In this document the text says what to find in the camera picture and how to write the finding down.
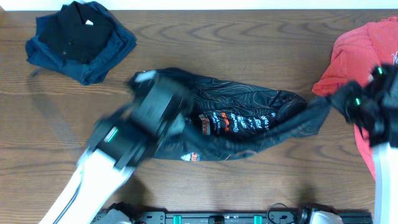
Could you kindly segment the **folded dark blue garment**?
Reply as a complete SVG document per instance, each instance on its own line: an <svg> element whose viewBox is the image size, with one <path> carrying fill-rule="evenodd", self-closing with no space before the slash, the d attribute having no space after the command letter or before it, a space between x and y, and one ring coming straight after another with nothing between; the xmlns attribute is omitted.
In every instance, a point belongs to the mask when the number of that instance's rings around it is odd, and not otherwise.
<svg viewBox="0 0 398 224"><path fill-rule="evenodd" d="M83 4L103 15L114 25L106 46L92 61L80 63L77 60L63 59L39 41L39 35L45 25L59 11L36 19L36 33L26 42L25 51L27 61L32 65L61 73L79 81L82 85L90 85L102 82L108 72L133 50L136 46L136 37L100 3L92 1Z"/></svg>

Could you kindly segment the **red t-shirt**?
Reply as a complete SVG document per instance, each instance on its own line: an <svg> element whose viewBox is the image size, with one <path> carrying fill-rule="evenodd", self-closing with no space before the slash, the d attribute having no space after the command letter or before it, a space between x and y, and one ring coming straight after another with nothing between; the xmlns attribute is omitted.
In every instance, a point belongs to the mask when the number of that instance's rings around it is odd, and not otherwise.
<svg viewBox="0 0 398 224"><path fill-rule="evenodd" d="M368 22L337 38L330 65L312 92L330 96L350 81L365 87L374 67L397 65L397 17Z"/></svg>

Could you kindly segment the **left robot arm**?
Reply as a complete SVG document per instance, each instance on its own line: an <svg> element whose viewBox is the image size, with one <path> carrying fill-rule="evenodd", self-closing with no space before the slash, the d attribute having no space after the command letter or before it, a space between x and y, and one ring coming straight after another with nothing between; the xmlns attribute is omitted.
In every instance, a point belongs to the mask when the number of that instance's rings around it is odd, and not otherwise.
<svg viewBox="0 0 398 224"><path fill-rule="evenodd" d="M152 157L192 110L187 88L155 70L132 78L135 98L99 119L76 170L42 223L90 223L104 203Z"/></svg>

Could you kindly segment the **black patterned jersey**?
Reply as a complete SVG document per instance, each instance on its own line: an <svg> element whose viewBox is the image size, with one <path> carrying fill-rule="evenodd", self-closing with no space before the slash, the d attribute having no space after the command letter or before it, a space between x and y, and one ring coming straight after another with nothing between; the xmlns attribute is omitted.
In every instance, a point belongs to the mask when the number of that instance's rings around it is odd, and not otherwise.
<svg viewBox="0 0 398 224"><path fill-rule="evenodd" d="M188 90L193 108L184 117L190 130L165 138L154 155L156 159L244 159L289 138L318 134L331 109L323 97L307 102L290 91L219 80L173 67L137 72L127 84L139 96L158 78L168 78Z"/></svg>

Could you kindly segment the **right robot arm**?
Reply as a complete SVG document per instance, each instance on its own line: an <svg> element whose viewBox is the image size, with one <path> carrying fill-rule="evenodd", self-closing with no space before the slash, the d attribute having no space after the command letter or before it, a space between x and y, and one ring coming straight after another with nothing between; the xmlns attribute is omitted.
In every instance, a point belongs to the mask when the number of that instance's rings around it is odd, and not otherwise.
<svg viewBox="0 0 398 224"><path fill-rule="evenodd" d="M397 65L382 64L361 87L351 81L330 95L349 123L364 128L376 174L374 223L397 223Z"/></svg>

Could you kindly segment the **folded black shirt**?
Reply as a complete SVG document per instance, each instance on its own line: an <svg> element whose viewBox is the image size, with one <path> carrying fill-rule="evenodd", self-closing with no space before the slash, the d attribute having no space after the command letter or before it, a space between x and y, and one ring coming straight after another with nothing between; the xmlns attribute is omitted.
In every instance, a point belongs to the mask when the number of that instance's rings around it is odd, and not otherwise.
<svg viewBox="0 0 398 224"><path fill-rule="evenodd" d="M106 46L113 29L110 20L74 1L49 19L39 41L63 59L89 63Z"/></svg>

